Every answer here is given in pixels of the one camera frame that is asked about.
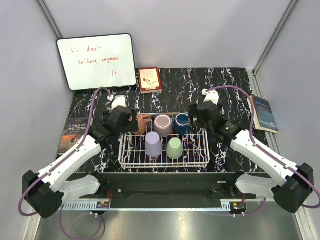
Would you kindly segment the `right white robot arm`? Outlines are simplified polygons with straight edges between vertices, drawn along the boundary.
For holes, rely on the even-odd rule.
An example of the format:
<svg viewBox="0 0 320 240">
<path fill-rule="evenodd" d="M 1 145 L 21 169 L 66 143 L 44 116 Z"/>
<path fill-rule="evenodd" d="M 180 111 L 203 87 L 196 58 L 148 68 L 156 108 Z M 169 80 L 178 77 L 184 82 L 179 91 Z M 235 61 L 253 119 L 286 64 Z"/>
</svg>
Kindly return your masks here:
<svg viewBox="0 0 320 240">
<path fill-rule="evenodd" d="M 243 194 L 273 199 L 283 210 L 296 213 L 313 192 L 314 171 L 311 166 L 284 159 L 255 140 L 252 133 L 237 122 L 224 119 L 220 107 L 212 101 L 190 104 L 189 121 L 193 127 L 205 129 L 215 140 L 242 154 L 260 166 L 268 178 L 243 172 L 235 173 L 226 183 L 228 195 Z"/>
</svg>

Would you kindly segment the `mauve ceramic mug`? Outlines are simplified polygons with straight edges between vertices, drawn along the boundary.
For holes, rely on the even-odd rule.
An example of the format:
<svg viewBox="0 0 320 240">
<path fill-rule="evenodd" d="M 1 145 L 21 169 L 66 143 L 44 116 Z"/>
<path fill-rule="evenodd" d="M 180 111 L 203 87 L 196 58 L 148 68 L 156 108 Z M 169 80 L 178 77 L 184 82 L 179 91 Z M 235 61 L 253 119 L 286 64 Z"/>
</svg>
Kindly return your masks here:
<svg viewBox="0 0 320 240">
<path fill-rule="evenodd" d="M 168 115 L 158 115 L 154 120 L 154 130 L 162 138 L 168 137 L 172 132 L 172 120 Z"/>
</svg>

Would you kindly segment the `white wire dish rack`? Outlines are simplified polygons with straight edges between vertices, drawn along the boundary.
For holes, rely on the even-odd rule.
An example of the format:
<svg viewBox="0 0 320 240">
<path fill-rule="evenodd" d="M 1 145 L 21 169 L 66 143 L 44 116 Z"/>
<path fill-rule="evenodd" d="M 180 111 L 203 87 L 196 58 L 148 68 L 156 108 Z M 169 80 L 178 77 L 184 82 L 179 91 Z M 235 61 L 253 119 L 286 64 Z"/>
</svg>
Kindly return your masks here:
<svg viewBox="0 0 320 240">
<path fill-rule="evenodd" d="M 166 169 L 166 168 L 196 168 L 204 169 L 210 163 L 208 133 L 205 129 L 194 127 L 188 134 L 177 134 L 173 129 L 169 136 L 161 137 L 162 153 L 157 157 L 146 154 L 146 136 L 155 130 L 155 118 L 158 113 L 142 113 L 145 132 L 135 134 L 124 133 L 119 138 L 118 161 L 124 170 Z M 167 156 L 167 145 L 172 138 L 178 138 L 182 143 L 182 155 L 178 159 Z"/>
</svg>

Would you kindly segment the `dark blue mug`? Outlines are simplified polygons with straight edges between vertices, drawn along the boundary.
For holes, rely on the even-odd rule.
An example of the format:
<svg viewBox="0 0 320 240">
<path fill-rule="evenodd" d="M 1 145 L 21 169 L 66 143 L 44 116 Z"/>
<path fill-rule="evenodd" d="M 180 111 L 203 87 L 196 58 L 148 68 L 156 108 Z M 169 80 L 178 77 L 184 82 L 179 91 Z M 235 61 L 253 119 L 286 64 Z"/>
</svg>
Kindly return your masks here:
<svg viewBox="0 0 320 240">
<path fill-rule="evenodd" d="M 179 113 L 175 116 L 173 122 L 173 131 L 177 135 L 187 135 L 191 131 L 191 123 L 189 115 L 186 113 Z"/>
</svg>

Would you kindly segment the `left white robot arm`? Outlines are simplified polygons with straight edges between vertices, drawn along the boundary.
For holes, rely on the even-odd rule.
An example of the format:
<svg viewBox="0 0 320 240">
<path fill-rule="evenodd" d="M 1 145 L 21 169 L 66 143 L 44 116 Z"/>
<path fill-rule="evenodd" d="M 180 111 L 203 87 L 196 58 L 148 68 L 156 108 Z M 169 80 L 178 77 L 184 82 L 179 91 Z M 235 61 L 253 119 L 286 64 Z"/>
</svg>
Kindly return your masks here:
<svg viewBox="0 0 320 240">
<path fill-rule="evenodd" d="M 112 139 L 138 130 L 136 109 L 117 106 L 100 122 L 88 128 L 80 140 L 64 155 L 47 167 L 22 177 L 22 198 L 41 218 L 55 214 L 60 207 L 83 196 L 103 198 L 108 194 L 109 181 L 98 172 L 69 181 L 69 177 L 84 163 L 104 150 Z"/>
</svg>

